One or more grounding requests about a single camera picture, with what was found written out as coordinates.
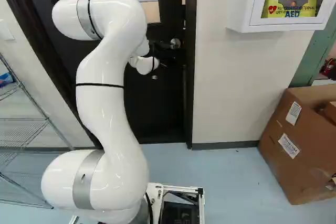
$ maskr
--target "wall-mounted cabinet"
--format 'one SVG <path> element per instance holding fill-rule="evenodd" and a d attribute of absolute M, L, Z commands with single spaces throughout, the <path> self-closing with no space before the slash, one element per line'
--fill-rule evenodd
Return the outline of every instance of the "wall-mounted cabinet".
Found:
<path fill-rule="evenodd" d="M 228 0 L 226 27 L 240 33 L 323 30 L 336 0 Z"/>

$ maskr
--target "door frame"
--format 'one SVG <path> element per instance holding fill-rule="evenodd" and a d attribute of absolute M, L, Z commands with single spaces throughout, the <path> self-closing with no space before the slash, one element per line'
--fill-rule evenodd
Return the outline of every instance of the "door frame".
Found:
<path fill-rule="evenodd" d="M 289 85 L 311 86 L 318 76 L 328 54 L 336 41 L 336 7 L 334 7 L 324 30 L 315 31 L 301 63 Z"/>
<path fill-rule="evenodd" d="M 46 69 L 56 88 L 68 104 L 69 108 L 81 123 L 77 109 L 76 99 L 73 94 L 73 84 L 69 74 L 61 62 L 55 48 L 50 41 L 45 27 L 42 24 L 32 0 L 7 0 L 14 16 L 16 17 L 27 40 L 37 55 L 39 61 Z M 193 101 L 194 101 L 194 66 L 195 66 L 195 41 L 196 41 L 196 5 L 197 0 L 186 0 L 186 51 L 187 65 L 185 72 L 185 125 L 184 132 L 188 148 L 192 144 L 193 128 Z M 96 148 L 102 148 L 100 142 L 84 126 Z"/>

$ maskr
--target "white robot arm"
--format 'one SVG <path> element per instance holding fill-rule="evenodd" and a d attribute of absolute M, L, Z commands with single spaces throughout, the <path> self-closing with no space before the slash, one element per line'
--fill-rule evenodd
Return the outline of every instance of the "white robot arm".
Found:
<path fill-rule="evenodd" d="M 83 124 L 104 152 L 58 156 L 43 175 L 43 195 L 52 206 L 77 215 L 130 223 L 139 212 L 149 171 L 125 114 L 123 73 L 131 56 L 149 52 L 145 13 L 137 0 L 59 0 L 52 11 L 67 37 L 102 39 L 78 67 L 76 99 Z"/>

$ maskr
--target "wall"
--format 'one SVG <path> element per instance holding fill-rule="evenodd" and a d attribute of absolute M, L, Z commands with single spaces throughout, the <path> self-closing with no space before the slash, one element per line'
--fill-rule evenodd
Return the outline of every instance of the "wall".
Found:
<path fill-rule="evenodd" d="M 93 146 L 23 34 L 6 0 L 0 0 L 0 19 L 6 21 L 15 40 L 0 39 L 0 53 L 28 92 L 73 146 Z"/>
<path fill-rule="evenodd" d="M 193 143 L 258 140 L 313 34 L 239 34 L 227 8 L 197 0 Z"/>

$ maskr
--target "fire extinguisher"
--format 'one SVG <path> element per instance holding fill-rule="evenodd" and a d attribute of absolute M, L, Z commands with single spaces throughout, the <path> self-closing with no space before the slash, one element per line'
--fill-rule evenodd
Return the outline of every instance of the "fire extinguisher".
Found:
<path fill-rule="evenodd" d="M 323 67 L 321 68 L 320 73 L 329 79 L 336 80 L 336 59 L 326 60 Z"/>

